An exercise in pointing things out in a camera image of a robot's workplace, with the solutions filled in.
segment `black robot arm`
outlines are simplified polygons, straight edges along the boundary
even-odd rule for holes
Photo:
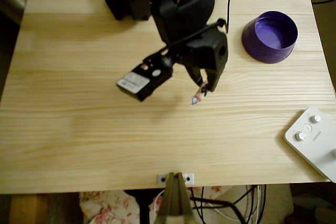
[[[118,81],[118,87],[140,101],[172,76],[173,65],[183,64],[200,86],[205,69],[206,91],[214,91],[227,61],[226,35],[218,30],[226,23],[219,19],[207,25],[215,0],[105,0],[115,18],[131,15],[148,20],[152,15],[161,39],[167,46],[145,58]]]

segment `purple plastic cup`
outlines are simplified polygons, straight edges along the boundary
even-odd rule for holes
[[[278,63],[292,52],[298,38],[294,21],[280,12],[266,12],[249,22],[241,41],[245,50],[256,60]]]

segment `white controller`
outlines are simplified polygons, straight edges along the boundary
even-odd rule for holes
[[[309,107],[285,133],[285,140],[322,176],[336,183],[336,123]]]

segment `white label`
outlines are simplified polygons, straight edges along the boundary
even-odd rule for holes
[[[149,82],[150,82],[150,79],[144,76],[141,76],[137,73],[130,72],[118,81],[118,85],[132,92],[133,94],[136,94],[143,87],[145,87]]]

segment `metal clamp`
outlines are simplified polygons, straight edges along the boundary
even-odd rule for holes
[[[158,174],[156,177],[156,183],[159,186],[166,186],[166,181],[168,179],[169,174]],[[184,183],[188,186],[192,186],[195,184],[194,174],[193,173],[184,173],[182,174]]]

